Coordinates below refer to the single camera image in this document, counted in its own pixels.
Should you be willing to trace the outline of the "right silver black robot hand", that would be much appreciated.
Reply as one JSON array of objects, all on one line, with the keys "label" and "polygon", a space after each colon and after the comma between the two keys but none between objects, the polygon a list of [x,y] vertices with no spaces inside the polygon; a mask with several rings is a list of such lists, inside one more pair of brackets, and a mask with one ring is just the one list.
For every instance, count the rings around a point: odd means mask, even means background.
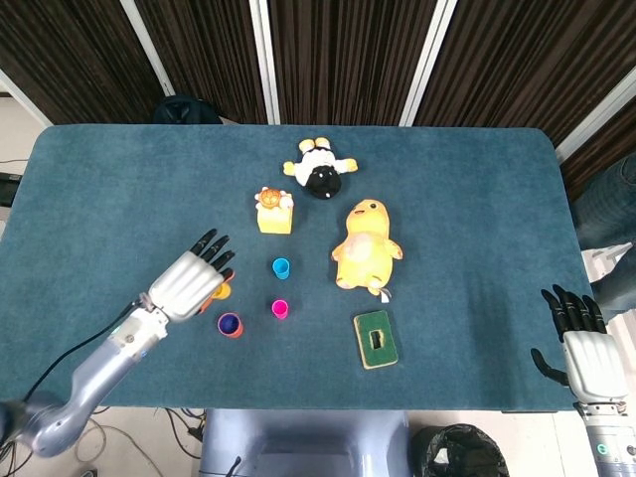
[{"label": "right silver black robot hand", "polygon": [[533,348],[531,357],[538,371],[570,389],[582,404],[625,400],[629,390],[620,354],[597,303],[556,284],[541,294],[552,314],[565,369],[551,367],[542,352]]}]

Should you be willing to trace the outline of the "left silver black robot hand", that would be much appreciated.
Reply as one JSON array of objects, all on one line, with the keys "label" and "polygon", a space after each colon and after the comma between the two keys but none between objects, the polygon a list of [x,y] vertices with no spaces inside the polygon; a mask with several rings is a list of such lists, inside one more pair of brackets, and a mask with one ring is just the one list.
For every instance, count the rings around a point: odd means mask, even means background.
[{"label": "left silver black robot hand", "polygon": [[233,276],[228,267],[236,255],[223,251],[228,235],[207,231],[194,245],[177,258],[150,286],[146,302],[171,322],[184,322],[205,311],[213,295]]}]

